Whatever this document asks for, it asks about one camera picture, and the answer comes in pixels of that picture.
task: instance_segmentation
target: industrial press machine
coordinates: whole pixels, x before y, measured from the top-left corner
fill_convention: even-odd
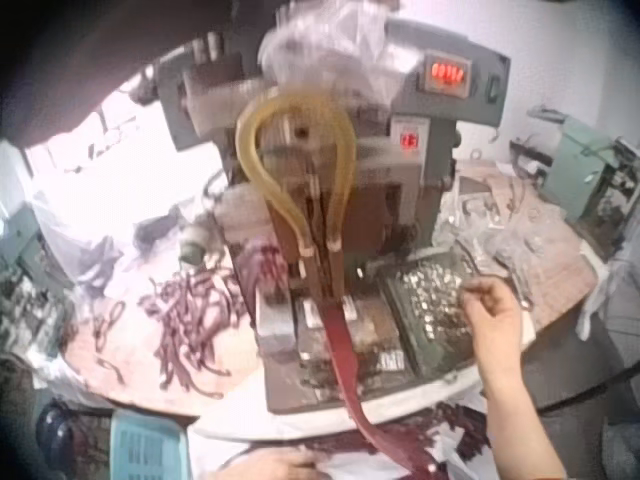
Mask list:
[[[510,60],[424,24],[390,19],[386,32],[421,51],[390,108],[262,78],[188,98],[229,186],[190,227],[182,260],[198,263],[211,238],[231,253],[272,412],[344,401],[365,436],[410,467],[359,399],[472,363],[455,295],[473,262],[430,248],[431,236],[454,179],[456,123],[500,124]],[[418,298],[418,284],[439,293]],[[425,328],[438,314],[448,320]]]

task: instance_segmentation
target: blue plastic crate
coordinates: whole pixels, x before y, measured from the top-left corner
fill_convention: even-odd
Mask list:
[[[117,410],[111,419],[111,480],[189,480],[187,436],[171,420]]]

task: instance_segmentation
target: workbench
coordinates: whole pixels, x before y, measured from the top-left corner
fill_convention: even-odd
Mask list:
[[[544,205],[530,185],[505,177],[492,163],[461,162],[458,175],[488,184],[502,216],[508,214],[514,188],[519,198],[521,188],[526,189],[521,212],[535,212]],[[561,218],[546,223],[539,237],[544,251],[537,258],[535,269],[528,272],[534,304],[532,316],[538,331],[576,306],[597,284],[595,271],[580,253],[582,240]],[[173,252],[154,262],[144,267],[144,275],[154,277],[155,271],[166,270],[167,264],[177,263]],[[137,306],[138,298],[138,294],[125,294],[119,299],[124,300],[127,307],[110,330],[100,355],[95,353],[92,325],[85,321],[79,323],[77,335],[67,346],[64,358],[84,377],[87,389],[118,404],[171,415],[200,416],[217,400],[196,392],[184,392],[175,379],[166,391],[160,390],[159,362],[154,351],[160,342],[161,327]],[[108,307],[109,302],[102,306],[105,311]],[[216,337],[215,350],[216,366],[230,370],[231,376],[192,372],[194,381],[205,390],[228,393],[261,366],[247,316],[237,329],[229,329]],[[118,381],[113,370],[96,363],[98,356],[119,369],[124,384]]]

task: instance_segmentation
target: red strap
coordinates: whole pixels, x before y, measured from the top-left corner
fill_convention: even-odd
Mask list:
[[[358,357],[353,351],[342,305],[324,304],[319,310],[327,334],[333,370],[349,415],[360,433],[391,460],[412,472],[415,475],[414,478],[424,480],[438,478],[436,461],[429,452],[416,444],[394,438],[369,422],[358,398]]]

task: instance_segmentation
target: switch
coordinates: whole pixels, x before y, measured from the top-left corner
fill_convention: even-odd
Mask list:
[[[489,75],[489,82],[487,82],[487,102],[498,103],[500,98],[500,77],[498,75]]]

